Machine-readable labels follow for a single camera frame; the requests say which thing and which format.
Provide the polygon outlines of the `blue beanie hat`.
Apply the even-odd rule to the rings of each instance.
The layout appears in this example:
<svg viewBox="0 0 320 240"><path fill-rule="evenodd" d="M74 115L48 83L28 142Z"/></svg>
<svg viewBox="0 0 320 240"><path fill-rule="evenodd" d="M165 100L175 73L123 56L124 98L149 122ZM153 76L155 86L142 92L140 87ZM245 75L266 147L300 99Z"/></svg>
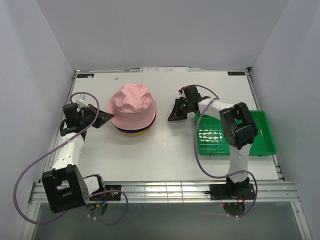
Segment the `blue beanie hat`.
<svg viewBox="0 0 320 240"><path fill-rule="evenodd" d="M149 129L154 124L156 116L156 114L147 115L146 117L141 117L136 114L130 114L124 117L114 116L111 122L118 130L142 131Z"/></svg>

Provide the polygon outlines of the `yellow bucket hat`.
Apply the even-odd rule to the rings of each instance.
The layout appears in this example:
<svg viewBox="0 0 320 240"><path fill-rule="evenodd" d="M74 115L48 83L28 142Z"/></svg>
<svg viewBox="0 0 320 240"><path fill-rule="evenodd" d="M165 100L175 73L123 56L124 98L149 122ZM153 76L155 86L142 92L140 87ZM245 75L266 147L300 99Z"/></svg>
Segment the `yellow bucket hat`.
<svg viewBox="0 0 320 240"><path fill-rule="evenodd" d="M126 134L126 135L139 136L139 135L146 133L148 130L149 129L140 130L140 131L128 131L128 130L120 129L119 131Z"/></svg>

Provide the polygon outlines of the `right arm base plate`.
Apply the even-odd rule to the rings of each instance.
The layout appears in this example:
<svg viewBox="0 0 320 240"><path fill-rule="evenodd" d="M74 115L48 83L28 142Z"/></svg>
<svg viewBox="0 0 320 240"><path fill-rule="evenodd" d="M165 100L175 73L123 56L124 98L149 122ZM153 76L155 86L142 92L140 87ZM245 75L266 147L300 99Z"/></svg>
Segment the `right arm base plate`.
<svg viewBox="0 0 320 240"><path fill-rule="evenodd" d="M255 190L253 184L249 184L247 188L232 189L225 184L210 184L208 190L204 192L209 195L211 200L238 200L245 198L246 200L253 200L255 197Z"/></svg>

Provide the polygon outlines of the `pink hat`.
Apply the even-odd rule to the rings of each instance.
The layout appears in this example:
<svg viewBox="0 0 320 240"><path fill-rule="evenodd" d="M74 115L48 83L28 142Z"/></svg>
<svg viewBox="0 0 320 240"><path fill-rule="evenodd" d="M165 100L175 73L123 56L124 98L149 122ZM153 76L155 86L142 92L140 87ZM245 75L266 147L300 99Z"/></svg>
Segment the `pink hat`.
<svg viewBox="0 0 320 240"><path fill-rule="evenodd" d="M157 114L156 102L149 89L141 83L126 83L109 99L107 112L114 116Z"/></svg>

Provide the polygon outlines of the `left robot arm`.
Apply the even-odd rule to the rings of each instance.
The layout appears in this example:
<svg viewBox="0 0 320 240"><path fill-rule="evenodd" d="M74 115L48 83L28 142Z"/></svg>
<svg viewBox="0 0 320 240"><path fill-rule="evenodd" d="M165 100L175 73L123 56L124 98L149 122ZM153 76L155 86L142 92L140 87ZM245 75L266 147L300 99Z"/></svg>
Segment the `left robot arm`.
<svg viewBox="0 0 320 240"><path fill-rule="evenodd" d="M59 132L63 147L51 170L41 177L50 209L55 214L87 205L90 196L100 200L106 195L102 177L97 173L83 177L78 163L87 129L99 129L114 117L92 104L80 102L66 104L62 109L64 120Z"/></svg>

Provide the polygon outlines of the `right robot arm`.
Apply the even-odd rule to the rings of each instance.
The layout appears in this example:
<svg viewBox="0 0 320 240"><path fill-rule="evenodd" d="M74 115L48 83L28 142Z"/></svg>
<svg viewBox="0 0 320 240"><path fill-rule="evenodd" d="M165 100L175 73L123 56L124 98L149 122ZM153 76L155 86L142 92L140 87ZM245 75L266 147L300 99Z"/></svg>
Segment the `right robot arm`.
<svg viewBox="0 0 320 240"><path fill-rule="evenodd" d="M180 98L175 99L169 122L187 119L189 113L198 113L195 130L204 115L220 121L222 135L229 145L229 169L223 178L225 184L220 192L232 199L244 195L254 176L248 171L249 152L258 135L258 128L244 102L229 104L220 101L217 94L213 97L201 96L198 84L183 86L179 89Z"/></svg>

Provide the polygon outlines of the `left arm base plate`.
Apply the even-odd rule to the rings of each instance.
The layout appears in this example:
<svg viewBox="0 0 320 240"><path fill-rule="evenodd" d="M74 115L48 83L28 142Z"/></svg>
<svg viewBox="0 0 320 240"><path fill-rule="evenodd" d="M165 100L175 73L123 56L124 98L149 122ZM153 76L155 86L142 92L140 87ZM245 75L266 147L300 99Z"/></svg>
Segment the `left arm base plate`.
<svg viewBox="0 0 320 240"><path fill-rule="evenodd" d="M104 187L100 187L97 191L95 191L93 194L95 196L91 196L89 199L91 201L119 201L121 199L121 193L115 191L115 190L122 190L122 186L119 184L112 184L108 185L106 184Z"/></svg>

